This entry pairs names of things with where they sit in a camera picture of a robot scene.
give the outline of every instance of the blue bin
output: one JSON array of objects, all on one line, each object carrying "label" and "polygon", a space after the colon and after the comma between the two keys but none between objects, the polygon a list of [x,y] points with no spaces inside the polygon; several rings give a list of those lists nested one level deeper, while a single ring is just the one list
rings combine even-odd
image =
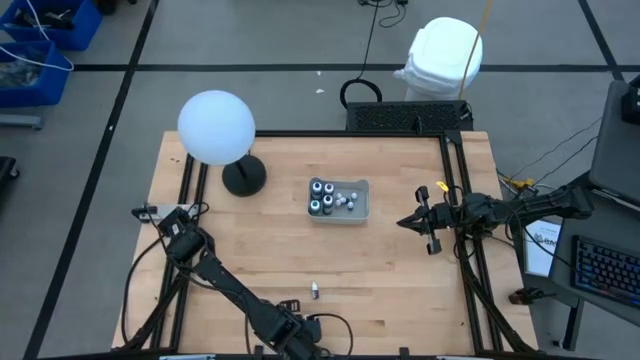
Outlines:
[{"label": "blue bin", "polygon": [[[0,44],[0,46],[16,55],[29,53],[25,49],[31,48],[47,54],[46,64],[57,65],[63,68],[71,66],[67,60],[65,60],[64,56],[56,50],[55,44],[51,41],[10,43]],[[9,61],[15,61],[15,59],[0,51],[0,62]],[[0,88],[0,107],[55,105],[60,102],[68,77],[68,71],[43,67],[38,80],[32,86]]]},{"label": "blue bin", "polygon": [[[77,9],[73,18],[73,30],[44,29],[49,39],[60,50],[86,50],[102,21],[102,15],[93,5],[93,0],[31,0],[31,4],[36,11],[38,9]],[[15,41],[43,40],[38,28],[19,28],[11,25],[19,9],[31,13],[26,0],[14,0],[0,17],[0,30],[6,31]]]}]

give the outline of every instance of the wooden table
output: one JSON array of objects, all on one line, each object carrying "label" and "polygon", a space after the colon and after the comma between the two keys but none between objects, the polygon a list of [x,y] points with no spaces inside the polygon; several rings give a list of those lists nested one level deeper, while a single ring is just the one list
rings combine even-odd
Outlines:
[{"label": "wooden table", "polygon": [[[463,133],[463,140],[473,190],[500,197],[487,134]],[[473,354],[463,282],[452,253],[453,232],[439,231],[443,251],[428,256],[424,238],[395,225],[417,207],[413,194],[418,186],[429,186],[432,205],[442,201],[442,190],[435,186],[444,180],[437,139],[258,137],[252,154],[267,167],[264,189],[249,198],[234,197],[222,185],[222,167],[210,167],[204,201],[211,210],[200,221],[215,238],[218,257],[240,281],[273,303],[296,298],[303,313],[344,316],[355,333],[354,354],[397,354],[402,346],[415,355]],[[177,133],[165,133],[150,203],[176,202],[185,156]],[[311,222],[306,213],[307,186],[313,176],[368,180],[368,222],[362,226]],[[503,233],[494,232],[498,237]],[[143,225],[135,256],[155,238],[153,228]],[[507,299],[522,287],[513,249],[491,239],[484,241],[484,247],[497,306],[522,338],[537,347],[529,309]],[[129,336],[155,306],[164,266],[165,256],[158,247],[133,276]],[[311,299],[312,281],[320,287],[319,300]],[[477,304],[484,346],[491,348],[486,316]],[[166,316],[165,344],[173,309]],[[243,320],[222,295],[190,286],[180,352],[244,353]],[[322,326],[320,345],[344,354],[349,346],[344,325],[323,319]],[[251,343],[257,341],[252,335]],[[114,346],[120,344],[116,331]]]}]

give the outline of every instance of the gray floor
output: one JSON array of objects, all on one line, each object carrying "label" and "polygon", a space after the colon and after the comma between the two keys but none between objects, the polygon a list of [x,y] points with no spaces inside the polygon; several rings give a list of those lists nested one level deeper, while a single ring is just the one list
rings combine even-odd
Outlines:
[{"label": "gray floor", "polygon": [[[0,0],[4,8],[9,0]],[[127,64],[149,0],[123,2],[105,18],[90,48],[67,53],[78,64]],[[376,28],[370,62],[403,63],[413,34],[451,16],[477,25],[481,1],[411,1],[406,19]],[[637,0],[589,0],[618,64],[640,64]],[[393,14],[392,8],[380,10]],[[359,63],[373,8],[356,0],[162,0],[141,64]],[[0,34],[0,40],[8,38]],[[606,65],[578,1],[496,0],[484,41],[485,64]],[[22,177],[0,212],[0,358],[21,357],[65,243],[124,73],[76,72],[55,107],[6,109],[42,114],[45,127],[0,129],[0,154],[19,159]],[[343,129],[338,101],[355,72],[137,72],[84,223],[40,356],[105,351],[120,309],[139,226],[129,210],[147,195],[160,137],[174,130],[182,104],[198,91],[223,89],[251,107],[259,129]],[[625,73],[627,80],[636,74]],[[367,72],[385,100],[406,87],[390,72]],[[477,130],[486,130],[501,171],[524,164],[600,117],[609,82],[603,73],[482,72],[466,93]],[[373,100],[366,89],[349,99]],[[524,173],[539,178],[577,150],[591,131]],[[557,186],[588,169],[593,146],[545,183]],[[554,301],[532,307],[541,348],[564,331],[568,309]],[[640,330],[587,306],[576,355],[621,359],[640,351]]]}]

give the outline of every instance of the black lamp base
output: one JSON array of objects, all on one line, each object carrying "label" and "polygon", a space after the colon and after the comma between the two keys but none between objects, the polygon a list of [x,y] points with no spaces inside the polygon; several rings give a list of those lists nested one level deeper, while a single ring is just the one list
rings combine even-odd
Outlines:
[{"label": "black lamp base", "polygon": [[260,159],[245,155],[222,170],[222,183],[235,196],[251,196],[267,182],[267,169]]}]

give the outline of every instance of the white spherical lamp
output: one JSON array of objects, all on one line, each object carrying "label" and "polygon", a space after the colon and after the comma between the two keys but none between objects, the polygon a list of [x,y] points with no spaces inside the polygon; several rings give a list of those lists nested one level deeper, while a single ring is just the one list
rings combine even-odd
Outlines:
[{"label": "white spherical lamp", "polygon": [[256,125],[251,110],[239,97],[219,90],[193,96],[180,111],[178,133],[196,160],[226,165],[222,181],[232,194],[249,196],[264,186],[264,164],[247,155],[256,136]]}]

